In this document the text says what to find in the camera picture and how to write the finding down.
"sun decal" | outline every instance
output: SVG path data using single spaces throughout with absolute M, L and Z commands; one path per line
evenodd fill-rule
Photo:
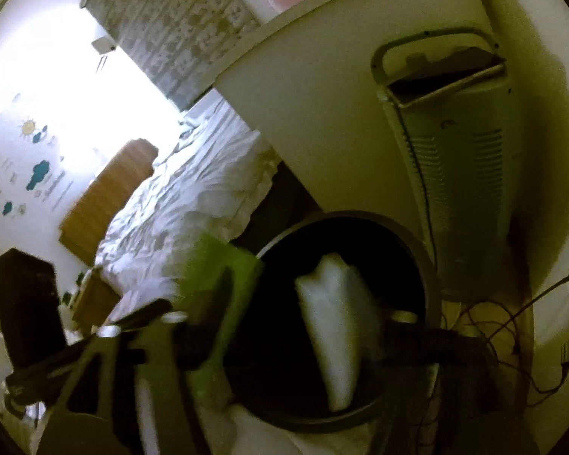
M 24 123 L 19 127 L 21 129 L 21 136 L 24 139 L 31 139 L 33 144 L 38 144 L 42 142 L 49 133 L 49 127 L 44 125 L 43 128 L 39 128 L 36 122 L 32 119 L 24 121 Z
M 27 120 L 21 125 L 21 136 L 31 137 L 36 131 L 36 122 L 32 119 Z

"white bedsheet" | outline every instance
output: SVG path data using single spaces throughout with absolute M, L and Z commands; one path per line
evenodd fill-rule
M 242 234 L 280 159 L 222 100 L 114 217 L 95 265 L 121 294 L 146 278 L 181 278 L 202 232 Z

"power cord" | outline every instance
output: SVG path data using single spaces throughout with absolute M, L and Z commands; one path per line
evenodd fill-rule
M 440 412 L 437 413 L 437 415 L 435 416 L 435 418 L 433 420 L 426 422 L 426 417 L 428 416 L 428 412 L 430 411 L 430 406 L 432 404 L 432 401 L 440 396 L 439 380 L 440 380 L 440 367 L 439 367 L 439 370 L 437 371 L 436 377 L 434 379 L 434 387 L 432 389 L 432 393 L 430 394 L 428 400 L 426 401 L 426 410 L 423 412 L 422 418 L 419 421 L 419 423 L 416 425 L 413 425 L 413 426 L 417 426 L 417 431 L 415 432 L 415 453 L 416 453 L 416 455 L 419 455 L 419 449 L 420 448 L 431 447 L 433 445 L 433 444 L 422 444 L 422 443 L 420 443 L 420 437 L 422 434 L 422 430 L 424 428 L 431 426 L 432 424 L 436 423 L 439 419 Z
M 516 318 L 522 314 L 527 308 L 530 308 L 531 306 L 533 306 L 537 301 L 539 301 L 541 298 L 543 298 L 544 296 L 546 296 L 548 293 L 552 292 L 553 290 L 555 290 L 557 287 L 560 287 L 561 285 L 565 284 L 566 282 L 569 282 L 569 275 L 566 276 L 565 278 L 562 278 L 559 282 L 556 282 L 555 284 L 551 285 L 550 287 L 548 287 L 544 292 L 538 294 L 537 296 L 535 296 L 531 301 L 529 301 L 527 304 L 525 304 L 525 306 L 523 306 L 522 308 L 520 308 L 519 311 L 517 311 L 514 315 L 512 315 L 510 317 L 510 319 L 505 322 L 500 328 L 498 328 L 493 334 L 491 334 L 489 336 L 489 340 L 491 340 L 493 337 L 495 337 L 497 334 L 499 334 L 510 322 L 514 322 L 514 320 L 516 320 Z
M 457 323 L 460 316 L 462 315 L 462 307 L 463 307 L 463 304 L 459 303 L 459 308 L 457 309 L 457 316 L 455 317 L 455 320 L 453 321 L 453 323 Z
M 432 210 L 430 205 L 430 197 L 428 194 L 428 185 L 426 184 L 425 177 L 423 176 L 422 165 L 419 163 L 419 158 L 417 157 L 415 146 L 413 145 L 411 135 L 409 135 L 409 130 L 407 129 L 407 125 L 405 124 L 404 118 L 402 117 L 402 113 L 397 107 L 394 107 L 394 110 L 396 112 L 396 116 L 398 117 L 399 123 L 401 124 L 403 135 L 405 137 L 405 142 L 407 142 L 407 148 L 409 149 L 411 158 L 413 158 L 413 163 L 415 164 L 417 176 L 419 177 L 419 182 L 422 185 L 423 202 L 425 204 L 425 209 L 426 209 L 426 223 L 428 225 L 428 236 L 430 238 L 430 245 L 432 246 L 434 270 L 438 273 L 438 257 L 436 254 L 436 240 L 434 238 L 434 229 L 432 227 Z
M 546 390 L 542 390 L 541 388 L 539 388 L 535 382 L 535 379 L 533 378 L 533 376 L 531 375 L 531 373 L 526 372 L 525 370 L 523 370 L 521 367 L 518 366 L 514 366 L 514 364 L 510 364 L 507 361 L 502 361 L 499 359 L 498 356 L 498 352 L 495 348 L 495 346 L 493 345 L 493 338 L 498 335 L 502 330 L 507 330 L 512 337 L 514 338 L 514 348 L 513 348 L 513 353 L 516 353 L 517 355 L 519 355 L 519 359 L 520 359 L 520 342 L 519 342 L 519 334 L 518 334 L 518 326 L 516 324 L 516 319 L 524 312 L 526 311 L 530 306 L 532 306 L 533 304 L 535 304 L 538 300 L 540 300 L 542 297 L 546 296 L 548 293 L 550 293 L 551 291 L 555 290 L 556 288 L 560 287 L 561 285 L 565 284 L 566 282 L 569 282 L 569 275 L 566 276 L 565 278 L 561 279 L 560 281 L 556 282 L 555 284 L 553 284 L 551 287 L 548 287 L 544 292 L 540 293 L 538 296 L 536 296 L 534 299 L 532 299 L 531 301 L 529 301 L 527 304 L 525 304 L 524 306 L 522 306 L 522 308 L 520 308 L 519 311 L 517 311 L 516 313 L 512 313 L 504 304 L 500 303 L 499 301 L 496 300 L 483 300 L 483 301 L 479 301 L 477 303 L 473 303 L 469 306 L 467 306 L 463 312 L 461 312 L 457 318 L 457 320 L 455 321 L 455 323 L 453 324 L 452 328 L 455 328 L 457 326 L 457 324 L 459 323 L 459 321 L 461 320 L 461 318 L 464 315 L 468 315 L 468 318 L 470 319 L 470 323 L 480 332 L 481 336 L 483 336 L 483 338 L 485 339 L 487 345 L 489 345 L 489 348 L 491 349 L 494 357 L 496 358 L 498 364 L 501 364 L 502 366 L 507 366 L 507 367 L 511 367 L 512 369 L 516 370 L 517 372 L 519 372 L 520 374 L 522 374 L 523 376 L 525 376 L 526 378 L 529 379 L 531 386 L 534 388 L 534 390 L 539 393 L 544 395 L 543 398 L 539 399 L 537 402 L 534 403 L 527 403 L 527 407 L 528 408 L 532 408 L 532 407 L 536 407 L 538 405 L 540 405 L 541 403 L 545 402 L 547 399 L 549 399 L 552 395 L 554 395 L 556 392 L 559 391 L 559 389 L 563 386 L 563 383 L 565 382 L 565 380 L 567 379 L 567 375 L 569 373 L 569 366 L 563 364 L 563 373 L 561 375 L 561 381 L 559 382 L 559 384 L 556 387 L 553 388 L 549 388 Z M 477 322 L 474 320 L 474 318 L 472 317 L 472 310 L 474 309 L 475 306 L 477 306 L 478 304 L 483 304 L 483 303 L 492 303 L 495 304 L 496 306 L 500 307 L 501 309 L 503 309 L 506 314 L 509 316 L 509 319 L 504 322 L 504 323 L 499 323 L 495 320 L 484 320 L 482 322 Z M 487 335 L 481 330 L 480 327 L 478 327 L 479 324 L 484 323 L 484 324 L 493 324 L 493 325 L 499 325 L 498 329 L 493 332 L 492 334 L 490 334 L 488 337 Z M 514 326 L 514 330 L 511 330 L 510 328 L 508 328 L 509 324 L 513 324 Z

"black speaker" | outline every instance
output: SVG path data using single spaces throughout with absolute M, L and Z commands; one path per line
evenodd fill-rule
M 15 248 L 0 255 L 0 328 L 15 370 L 64 349 L 55 268 Z

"bed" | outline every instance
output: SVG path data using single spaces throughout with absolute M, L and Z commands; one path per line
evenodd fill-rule
M 188 112 L 173 143 L 156 157 L 147 142 L 129 142 L 61 224 L 61 243 L 93 267 L 83 291 L 90 286 L 105 296 L 100 312 L 88 311 L 87 326 L 100 325 L 121 297 L 111 319 L 168 297 L 175 289 L 170 282 L 185 278 L 202 234 L 256 253 L 319 210 L 272 147 L 216 91 Z M 143 286 L 147 281 L 154 285 Z M 74 314 L 85 321 L 80 310 Z

